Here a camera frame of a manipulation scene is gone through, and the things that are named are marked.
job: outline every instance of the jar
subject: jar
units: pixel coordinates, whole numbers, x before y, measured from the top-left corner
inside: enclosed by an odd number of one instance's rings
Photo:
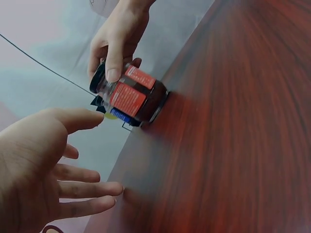
[[[124,66],[118,82],[108,82],[105,79],[105,61],[97,68],[90,91],[98,94],[112,107],[141,122],[152,122],[169,95],[162,82],[131,64]]]

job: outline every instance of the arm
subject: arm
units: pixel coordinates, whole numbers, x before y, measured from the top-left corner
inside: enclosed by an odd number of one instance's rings
[[[93,77],[100,61],[106,59],[106,79],[116,82],[123,63],[131,62],[149,21],[155,0],[120,0],[91,43],[88,75]]]

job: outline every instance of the reddish-brown table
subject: reddish-brown table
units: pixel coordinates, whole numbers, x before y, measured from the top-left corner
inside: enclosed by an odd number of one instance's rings
[[[311,232],[311,1],[216,0],[163,82],[85,233]]]

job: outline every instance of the fingernail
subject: fingernail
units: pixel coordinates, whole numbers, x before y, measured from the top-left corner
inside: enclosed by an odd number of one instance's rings
[[[117,69],[110,69],[107,72],[107,81],[114,83],[120,79],[121,72]]]

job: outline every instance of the wire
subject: wire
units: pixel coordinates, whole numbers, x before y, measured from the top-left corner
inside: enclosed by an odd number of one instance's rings
[[[88,90],[84,89],[83,87],[79,86],[78,84],[75,84],[73,81],[65,78],[64,76],[56,73],[55,71],[51,70],[50,68],[48,68],[47,66],[45,66],[44,64],[42,64],[41,62],[39,62],[38,60],[36,60],[35,58],[33,58],[32,56],[30,56],[28,53],[26,53],[25,51],[23,51],[22,49],[20,49],[17,45],[15,45],[13,42],[11,42],[9,39],[7,39],[5,36],[3,36],[2,34],[0,34],[0,36],[6,40],[8,43],[10,43],[12,46],[14,46],[16,49],[18,49],[20,52],[22,52],[23,54],[25,54],[27,57],[29,57],[30,59],[32,59],[34,62],[37,62],[39,65],[43,66],[45,69],[49,70],[50,72],[52,72],[53,74],[57,75],[58,77],[66,80],[67,82],[75,85],[76,87],[80,88],[81,90],[84,90],[85,92],[88,92],[89,94],[91,94],[92,96],[96,96],[93,93],[89,92]]]

